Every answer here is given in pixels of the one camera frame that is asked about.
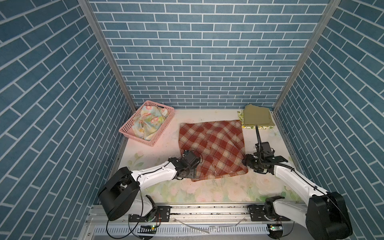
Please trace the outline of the red patterned skirt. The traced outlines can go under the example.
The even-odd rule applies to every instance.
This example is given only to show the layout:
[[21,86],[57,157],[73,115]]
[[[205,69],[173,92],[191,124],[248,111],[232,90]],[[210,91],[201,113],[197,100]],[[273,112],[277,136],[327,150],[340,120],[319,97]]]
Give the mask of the red patterned skirt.
[[194,182],[245,175],[246,155],[242,123],[239,120],[181,123],[179,148],[203,158]]

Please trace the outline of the lemon print skirt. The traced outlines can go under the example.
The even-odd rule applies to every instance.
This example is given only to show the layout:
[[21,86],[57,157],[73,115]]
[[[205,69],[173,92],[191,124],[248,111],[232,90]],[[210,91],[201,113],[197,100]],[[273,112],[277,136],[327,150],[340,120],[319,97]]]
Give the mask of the lemon print skirt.
[[[243,129],[255,129],[256,128],[256,126],[245,125],[244,124],[244,111],[243,110],[237,111],[237,114],[238,114],[238,119],[242,123],[242,128]],[[274,127],[275,126],[258,126],[258,129],[259,130],[269,130],[269,129],[273,129]]]

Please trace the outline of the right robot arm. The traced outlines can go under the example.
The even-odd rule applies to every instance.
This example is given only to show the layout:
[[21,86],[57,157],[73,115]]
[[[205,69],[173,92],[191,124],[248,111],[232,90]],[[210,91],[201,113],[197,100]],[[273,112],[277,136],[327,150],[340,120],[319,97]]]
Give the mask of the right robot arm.
[[263,218],[269,221],[290,219],[305,227],[315,240],[343,240],[353,234],[343,196],[319,187],[297,172],[284,157],[275,156],[268,142],[257,143],[256,151],[247,154],[243,164],[255,173],[277,177],[303,200],[300,204],[283,196],[270,197],[263,208],[248,206],[251,217],[255,218],[257,212],[262,211]]

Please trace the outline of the olive green skirt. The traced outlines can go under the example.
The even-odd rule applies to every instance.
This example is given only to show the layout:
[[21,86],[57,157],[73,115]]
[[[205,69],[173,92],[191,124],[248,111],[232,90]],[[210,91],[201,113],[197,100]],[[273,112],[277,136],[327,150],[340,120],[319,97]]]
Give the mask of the olive green skirt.
[[245,126],[273,127],[271,112],[268,108],[247,105],[243,111],[243,124]]

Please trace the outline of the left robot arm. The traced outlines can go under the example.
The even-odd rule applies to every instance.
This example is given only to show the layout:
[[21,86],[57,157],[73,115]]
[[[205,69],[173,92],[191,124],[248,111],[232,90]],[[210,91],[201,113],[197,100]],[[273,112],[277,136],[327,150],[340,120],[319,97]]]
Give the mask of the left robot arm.
[[140,222],[153,220],[158,206],[150,196],[144,196],[142,190],[165,181],[195,179],[201,163],[197,152],[186,150],[179,158],[169,158],[144,170],[120,168],[98,193],[108,220],[116,221],[126,214],[138,216]]

